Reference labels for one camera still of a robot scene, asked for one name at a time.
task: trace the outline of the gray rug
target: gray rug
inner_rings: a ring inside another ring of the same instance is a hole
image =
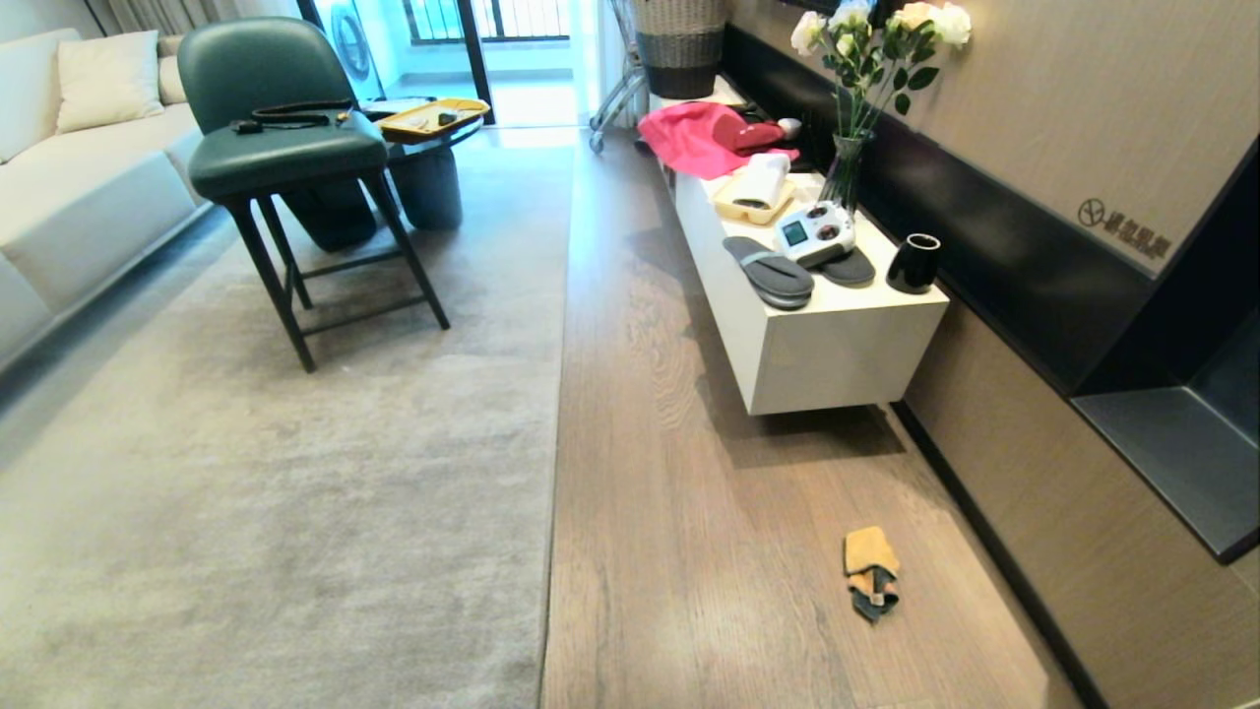
[[[331,330],[302,374],[218,214],[9,402],[0,706],[534,705],[572,147],[459,154],[464,228],[417,235],[450,331]]]

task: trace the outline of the black wall strip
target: black wall strip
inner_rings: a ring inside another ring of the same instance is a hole
[[[924,455],[924,458],[936,472],[936,476],[949,490],[949,494],[958,502],[959,509],[963,511],[963,516],[966,521],[971,524],[975,529],[976,536],[980,538],[980,544],[993,558],[993,562],[998,565],[1002,576],[1005,577],[1007,583],[1011,584],[1011,589],[1016,593],[1019,603],[1028,612],[1028,617],[1032,618],[1034,626],[1041,632],[1042,637],[1046,638],[1046,644],[1050,645],[1051,652],[1055,654],[1055,659],[1063,667],[1063,674],[1067,675],[1067,680],[1072,683],[1072,689],[1076,690],[1076,695],[1080,698],[1081,704],[1089,706],[1090,709],[1106,709],[1108,704],[1102,699],[1102,693],[1099,691],[1097,685],[1090,678],[1089,671],[1085,670],[1085,665],[1081,659],[1076,656],[1072,646],[1063,637],[1063,633],[1058,630],[1058,625],[1055,623],[1053,616],[1050,615],[1050,610],[1046,604],[1041,602],[1041,597],[1033,589],[1032,583],[1028,578],[1023,576],[1019,570],[1019,564],[1016,563],[1011,552],[1007,550],[1005,545],[998,538],[998,534],[989,526],[989,521],[984,519],[984,514],[980,513],[980,508],[971,500],[970,494],[966,492],[966,486],[963,481],[958,479],[958,474],[950,467],[949,462],[945,461],[945,456],[941,455],[936,445],[932,443],[930,436],[924,429],[915,414],[906,407],[905,403],[898,402],[892,406],[893,413],[901,419],[902,426],[906,427],[906,433],[910,438],[915,441],[919,446],[919,451]]]
[[[832,83],[728,26],[723,69],[775,117],[800,116],[801,147],[830,161]],[[1120,337],[1154,282],[1074,224],[882,117],[859,199],[898,239],[941,237],[941,278],[1060,394],[1074,393]]]

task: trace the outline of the yellow rag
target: yellow rag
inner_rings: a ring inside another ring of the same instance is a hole
[[[849,533],[844,538],[844,573],[853,576],[883,567],[892,576],[901,570],[901,563],[879,528],[867,528]]]
[[[872,623],[897,604],[893,582],[901,563],[879,528],[866,528],[844,538],[844,576],[853,606]]]

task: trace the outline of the white device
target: white device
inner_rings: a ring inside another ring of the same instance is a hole
[[[731,200],[741,207],[770,209],[779,205],[779,194],[791,160],[781,152],[759,152],[748,166],[732,179]]]
[[[849,213],[827,199],[780,219],[775,238],[780,253],[806,268],[848,253],[857,242]]]

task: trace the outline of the flower vase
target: flower vase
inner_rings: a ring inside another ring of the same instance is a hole
[[[874,132],[867,131],[861,137],[835,139],[835,157],[832,159],[832,167],[827,170],[827,180],[823,183],[823,193],[819,199],[830,199],[839,203],[853,217],[858,209],[858,173],[862,169],[862,150],[868,142],[874,140]]]

